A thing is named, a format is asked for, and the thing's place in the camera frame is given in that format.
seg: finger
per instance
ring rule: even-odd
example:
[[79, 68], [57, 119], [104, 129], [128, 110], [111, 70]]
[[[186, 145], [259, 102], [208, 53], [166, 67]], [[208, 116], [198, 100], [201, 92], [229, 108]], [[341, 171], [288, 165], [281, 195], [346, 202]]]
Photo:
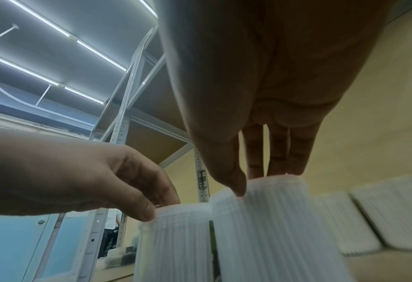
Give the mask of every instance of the finger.
[[270, 131], [270, 163], [267, 176], [286, 174], [286, 159], [288, 154], [288, 127], [278, 124], [268, 124]]
[[98, 189], [100, 196], [109, 201], [128, 216], [140, 221], [150, 221], [155, 217], [155, 205], [138, 189], [110, 173], [106, 176], [104, 187]]
[[246, 192], [246, 176], [239, 163], [238, 135], [226, 143], [200, 137], [193, 138], [209, 174], [221, 184], [231, 188], [237, 196], [243, 196]]
[[305, 171], [313, 149], [320, 122], [317, 124], [290, 128], [290, 150], [288, 151], [286, 172], [301, 175]]
[[248, 179], [263, 177], [263, 126], [245, 127], [242, 134], [245, 141], [246, 175]]
[[167, 174], [154, 162], [128, 147], [123, 168], [118, 171], [121, 179], [148, 196], [161, 206], [179, 204], [179, 197]]

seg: ceiling light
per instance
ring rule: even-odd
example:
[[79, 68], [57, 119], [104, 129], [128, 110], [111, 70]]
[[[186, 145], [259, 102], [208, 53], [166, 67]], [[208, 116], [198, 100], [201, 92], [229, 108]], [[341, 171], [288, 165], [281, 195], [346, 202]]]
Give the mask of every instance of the ceiling light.
[[82, 46], [84, 46], [86, 49], [90, 50], [91, 52], [95, 53], [96, 55], [98, 55], [99, 57], [109, 61], [110, 63], [112, 63], [113, 65], [117, 66], [118, 68], [120, 68], [123, 71], [126, 71], [127, 69], [123, 66], [121, 66], [120, 64], [116, 63], [115, 61], [113, 61], [112, 59], [110, 59], [109, 57], [107, 57], [106, 55], [102, 54], [101, 52], [99, 52], [98, 50], [94, 49], [93, 47], [87, 45], [87, 43], [80, 41], [79, 39], [76, 39], [76, 42], [81, 44]]
[[85, 93], [83, 93], [83, 92], [80, 92], [80, 91], [78, 91], [78, 90], [76, 90], [76, 89], [74, 89], [74, 88], [71, 88], [71, 87], [68, 87], [68, 86], [64, 86], [63, 88], [65, 88], [65, 89], [67, 89], [68, 91], [71, 91], [71, 92], [73, 92], [73, 93], [76, 93], [77, 95], [81, 95], [82, 97], [85, 97], [85, 98], [90, 99], [90, 100], [92, 100], [92, 101], [94, 101], [94, 102], [97, 102], [97, 103], [99, 103], [99, 104], [104, 104], [104, 101], [99, 100], [99, 99], [96, 99], [95, 97], [92, 97], [92, 96], [90, 96], [90, 95], [88, 95], [88, 94], [85, 94]]
[[39, 75], [38, 73], [32, 72], [32, 71], [30, 71], [30, 70], [28, 70], [28, 69], [26, 69], [26, 68], [24, 68], [24, 67], [21, 67], [21, 66], [19, 66], [19, 65], [16, 65], [16, 64], [14, 64], [14, 63], [11, 63], [10, 61], [7, 61], [7, 60], [5, 60], [5, 59], [3, 59], [3, 58], [0, 58], [0, 63], [3, 63], [3, 64], [8, 65], [8, 66], [11, 66], [11, 67], [13, 67], [14, 69], [17, 69], [17, 70], [19, 70], [19, 71], [25, 72], [25, 73], [30, 74], [30, 75], [32, 75], [32, 76], [35, 76], [35, 77], [37, 77], [38, 79], [44, 80], [44, 81], [46, 81], [46, 82], [49, 83], [49, 84], [52, 84], [52, 85], [55, 85], [55, 86], [59, 85], [59, 83], [58, 83], [57, 81], [54, 81], [54, 80], [49, 79], [49, 78], [46, 78], [46, 77], [44, 77], [44, 76], [42, 76], [42, 75]]
[[25, 10], [26, 12], [30, 13], [31, 15], [33, 15], [34, 17], [38, 18], [39, 20], [43, 21], [44, 23], [46, 23], [47, 25], [49, 25], [50, 27], [54, 28], [55, 30], [57, 30], [58, 32], [60, 32], [61, 34], [70, 37], [70, 33], [68, 33], [67, 31], [65, 31], [64, 29], [58, 27], [57, 25], [55, 25], [54, 23], [48, 21], [47, 19], [45, 19], [44, 17], [42, 17], [41, 15], [39, 15], [38, 13], [34, 12], [33, 10], [31, 10], [30, 8], [26, 7], [25, 5], [21, 4], [20, 2], [18, 2], [17, 0], [9, 0], [11, 3], [17, 5], [19, 8]]
[[5, 65], [8, 65], [8, 66], [10, 66], [10, 67], [13, 67], [14, 69], [17, 69], [17, 70], [19, 70], [19, 71], [22, 71], [22, 72], [25, 72], [25, 73], [27, 73], [27, 74], [29, 74], [29, 75], [32, 75], [32, 76], [34, 76], [34, 77], [37, 77], [38, 79], [41, 79], [41, 80], [43, 80], [43, 81], [46, 81], [46, 82], [49, 83], [49, 84], [52, 84], [52, 85], [55, 85], [55, 86], [61, 85], [61, 86], [63, 86], [64, 89], [67, 89], [68, 91], [71, 91], [71, 92], [73, 92], [73, 93], [75, 93], [75, 94], [77, 94], [77, 95], [80, 95], [80, 96], [82, 96], [82, 97], [85, 97], [85, 98], [87, 98], [87, 99], [90, 99], [90, 100], [92, 100], [92, 101], [94, 101], [94, 102], [97, 102], [97, 103], [99, 103], [99, 104], [104, 104], [104, 101], [102, 101], [102, 100], [99, 100], [99, 99], [97, 99], [97, 98], [95, 98], [95, 97], [93, 97], [93, 96], [90, 96], [90, 95], [88, 95], [88, 94], [85, 94], [85, 93], [83, 93], [83, 92], [80, 92], [79, 90], [76, 90], [76, 89], [71, 88], [71, 87], [69, 87], [69, 86], [66, 86], [66, 85], [64, 85], [64, 84], [61, 84], [61, 83], [59, 83], [59, 82], [57, 82], [57, 81], [55, 81], [55, 80], [49, 79], [49, 78], [47, 78], [47, 77], [44, 77], [43, 75], [40, 75], [40, 74], [35, 73], [35, 72], [32, 72], [32, 71], [30, 71], [30, 70], [28, 70], [28, 69], [26, 69], [26, 68], [24, 68], [24, 67], [21, 67], [21, 66], [19, 66], [19, 65], [17, 65], [17, 64], [14, 64], [14, 63], [12, 63], [12, 62], [10, 62], [10, 61], [8, 61], [8, 60], [5, 60], [5, 59], [3, 59], [3, 58], [1, 58], [1, 57], [0, 57], [0, 63], [3, 63], [3, 64], [5, 64]]
[[152, 8], [150, 8], [149, 4], [147, 4], [144, 0], [140, 0], [140, 2], [144, 5], [144, 7], [147, 8], [147, 10], [149, 10], [156, 18], [158, 18], [158, 15]]
[[49, 25], [50, 27], [54, 28], [55, 30], [57, 30], [58, 32], [60, 32], [61, 34], [73, 38], [76, 40], [77, 43], [81, 44], [82, 46], [84, 46], [86, 49], [90, 50], [91, 52], [95, 53], [96, 55], [98, 55], [99, 57], [105, 59], [106, 61], [108, 61], [109, 63], [117, 66], [118, 68], [120, 68], [123, 71], [126, 71], [127, 69], [122, 66], [121, 64], [113, 61], [112, 59], [110, 59], [109, 57], [107, 57], [106, 55], [102, 54], [101, 52], [99, 52], [98, 50], [94, 49], [93, 47], [91, 47], [90, 45], [88, 45], [87, 43], [79, 40], [77, 37], [75, 37], [74, 35], [72, 35], [71, 33], [67, 32], [66, 30], [64, 30], [63, 28], [59, 27], [58, 25], [50, 22], [49, 20], [45, 19], [43, 16], [39, 15], [38, 13], [36, 13], [35, 11], [31, 10], [30, 8], [26, 7], [25, 5], [23, 5], [22, 3], [18, 2], [17, 0], [9, 0], [11, 3], [15, 4], [16, 6], [20, 7], [21, 9], [23, 9], [24, 11], [30, 13], [31, 15], [33, 15], [34, 17], [38, 18], [39, 20], [43, 21], [44, 23], [46, 23], [47, 25]]

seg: white cylindrical object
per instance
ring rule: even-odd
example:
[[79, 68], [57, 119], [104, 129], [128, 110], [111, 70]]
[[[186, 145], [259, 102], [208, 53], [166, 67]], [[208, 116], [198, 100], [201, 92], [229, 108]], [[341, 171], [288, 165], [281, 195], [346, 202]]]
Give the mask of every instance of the white cylindrical object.
[[353, 282], [300, 177], [248, 182], [210, 198], [223, 282]]
[[136, 282], [211, 282], [213, 258], [210, 205], [180, 204], [157, 209], [140, 225]]

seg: hand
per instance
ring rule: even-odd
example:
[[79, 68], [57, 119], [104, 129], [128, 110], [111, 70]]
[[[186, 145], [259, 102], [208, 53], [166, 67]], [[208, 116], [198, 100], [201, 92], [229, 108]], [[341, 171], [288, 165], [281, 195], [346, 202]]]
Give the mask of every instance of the hand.
[[363, 66], [391, 1], [156, 0], [175, 96], [210, 174], [237, 195], [267, 175], [304, 172], [324, 117]]
[[118, 208], [141, 221], [179, 203], [155, 163], [128, 146], [0, 129], [0, 214]]

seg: white pleated filter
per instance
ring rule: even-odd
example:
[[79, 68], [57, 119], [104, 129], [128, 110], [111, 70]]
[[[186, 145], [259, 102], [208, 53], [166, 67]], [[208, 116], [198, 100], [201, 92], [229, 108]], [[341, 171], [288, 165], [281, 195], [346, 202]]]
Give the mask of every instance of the white pleated filter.
[[210, 198], [223, 282], [353, 282], [300, 177], [248, 182]]
[[140, 225], [133, 281], [213, 281], [210, 220], [206, 203], [157, 209], [154, 220]]
[[412, 176], [365, 185], [351, 195], [388, 246], [412, 251]]
[[314, 200], [341, 253], [352, 256], [381, 249], [380, 241], [346, 192], [325, 194]]

